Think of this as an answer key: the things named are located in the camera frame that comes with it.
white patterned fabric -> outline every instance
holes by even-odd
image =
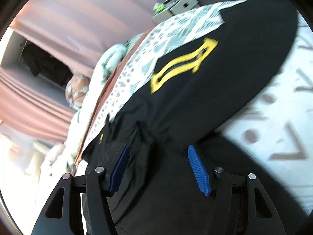
[[[281,71],[220,129],[313,209],[313,33],[298,16],[297,37]]]
[[[125,54],[126,47],[122,44],[117,44],[109,48],[101,56],[94,69],[94,74],[89,84],[89,91],[83,100],[82,108],[75,113],[69,126],[64,151],[59,153],[56,160],[55,158],[53,160],[47,160],[47,162],[42,164],[41,169],[45,170],[50,176],[60,178],[64,173],[72,170],[78,149],[82,143],[93,111],[96,108],[99,95],[108,77],[124,58]]]
[[[176,20],[183,20],[186,14],[180,16]],[[313,130],[310,130],[313,128],[313,33],[301,15],[298,21],[297,37],[281,67],[281,73],[217,131],[239,145],[281,181],[309,214],[313,209]],[[179,35],[182,30],[173,31]],[[194,35],[197,30],[193,28],[190,32]],[[98,114],[85,147],[104,126],[106,115],[109,113],[113,118],[130,96],[151,79],[156,61],[150,55],[151,42],[158,42],[157,53],[165,54],[174,49],[173,45],[168,47],[163,44],[160,47],[163,41],[159,33],[155,29],[126,64],[120,80]],[[176,45],[182,45],[179,38],[165,42],[168,44],[174,40]],[[81,161],[76,175],[83,175],[86,167],[87,163]]]

black jacket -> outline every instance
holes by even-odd
[[[193,143],[199,143],[206,158],[233,174],[257,174],[287,234],[294,235],[306,218],[253,160],[212,134],[279,70],[295,39],[296,9],[288,0],[248,0],[222,10],[221,15],[223,25],[159,58],[154,74],[173,59],[197,50],[206,38],[218,41],[198,71],[178,73],[156,91],[151,82],[144,85],[112,123],[107,120],[102,141],[98,136],[84,151],[89,172],[111,158],[121,143],[132,147],[120,189],[108,198],[118,234],[200,234],[213,199],[199,190],[190,167],[187,148]],[[183,65],[170,67],[158,82]]]
[[[63,86],[67,83],[67,79],[73,76],[65,64],[33,43],[25,46],[22,57],[35,77],[41,73],[58,85]]]

